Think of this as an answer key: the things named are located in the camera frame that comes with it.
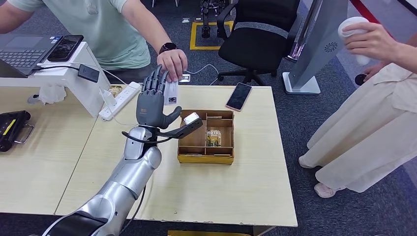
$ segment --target black cable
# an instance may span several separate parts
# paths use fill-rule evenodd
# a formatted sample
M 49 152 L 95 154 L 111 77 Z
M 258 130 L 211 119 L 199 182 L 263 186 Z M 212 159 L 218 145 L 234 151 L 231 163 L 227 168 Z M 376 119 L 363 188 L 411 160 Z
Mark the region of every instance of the black cable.
M 139 208 L 141 208 L 143 198 L 145 196 L 145 190 L 146 190 L 146 185 L 144 186 L 144 189 L 142 191 L 142 197 L 141 197 L 141 201 L 139 202 L 138 208 L 136 209 L 135 213 L 133 214 L 132 219 L 130 219 L 129 222 L 126 224 L 126 226 L 123 227 L 123 229 L 120 231 L 120 234 L 123 234 L 123 232 L 127 229 L 127 227 L 130 225 L 130 223 L 132 223 L 132 221 L 135 219 L 136 214 L 139 212 Z
M 129 138 L 133 141 L 137 141 L 137 142 L 143 143 L 143 144 L 160 144 L 160 143 L 164 143 L 164 142 L 172 139 L 172 138 L 167 138 L 167 139 L 159 140 L 159 141 L 144 141 L 144 140 L 140 140 L 140 139 L 137 139 L 135 137 L 130 136 L 126 131 L 122 131 L 121 134 L 123 134 L 124 136 L 126 136 L 127 138 Z
M 50 67 L 40 67 L 40 66 L 37 66 L 33 70 L 39 71 L 39 70 L 47 70 L 47 69 L 52 69 L 52 68 L 70 68 L 70 69 L 74 69 L 74 70 L 80 71 L 79 68 L 73 67 L 73 66 L 69 66 L 69 65 L 55 65 L 55 66 L 50 66 Z

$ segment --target red line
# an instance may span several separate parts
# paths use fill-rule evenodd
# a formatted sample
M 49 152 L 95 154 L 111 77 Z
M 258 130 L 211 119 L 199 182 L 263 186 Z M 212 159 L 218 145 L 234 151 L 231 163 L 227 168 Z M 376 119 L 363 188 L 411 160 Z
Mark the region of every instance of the red line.
M 357 11 L 365 17 L 369 22 L 381 24 L 378 19 L 366 8 L 365 5 L 360 0 L 350 0 L 352 5 L 357 9 Z

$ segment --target laptop touchpad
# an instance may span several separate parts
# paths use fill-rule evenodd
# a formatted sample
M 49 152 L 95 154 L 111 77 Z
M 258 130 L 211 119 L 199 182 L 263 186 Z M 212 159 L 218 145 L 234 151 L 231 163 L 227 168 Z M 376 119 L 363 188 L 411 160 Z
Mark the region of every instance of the laptop touchpad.
M 16 36 L 6 45 L 6 47 L 7 48 L 32 48 L 36 44 L 38 44 L 38 42 L 42 38 L 43 37 Z

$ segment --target tissue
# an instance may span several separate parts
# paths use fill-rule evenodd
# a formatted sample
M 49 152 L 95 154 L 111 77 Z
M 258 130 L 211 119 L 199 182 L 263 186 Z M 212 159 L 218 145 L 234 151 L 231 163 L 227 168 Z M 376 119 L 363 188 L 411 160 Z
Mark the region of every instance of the tissue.
M 65 87 L 60 85 L 44 85 L 39 90 L 39 100 L 46 103 L 53 104 L 61 102 L 66 97 Z

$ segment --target wristwatch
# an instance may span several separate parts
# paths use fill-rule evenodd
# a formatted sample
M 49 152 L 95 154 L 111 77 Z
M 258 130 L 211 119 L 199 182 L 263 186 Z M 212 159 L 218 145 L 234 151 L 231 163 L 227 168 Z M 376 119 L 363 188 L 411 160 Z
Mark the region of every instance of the wristwatch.
M 159 50 L 159 54 L 161 54 L 165 51 L 170 51 L 170 50 L 174 50 L 174 49 L 178 49 L 177 46 L 175 45 L 175 43 L 166 43 L 166 44 L 162 45 L 161 50 Z

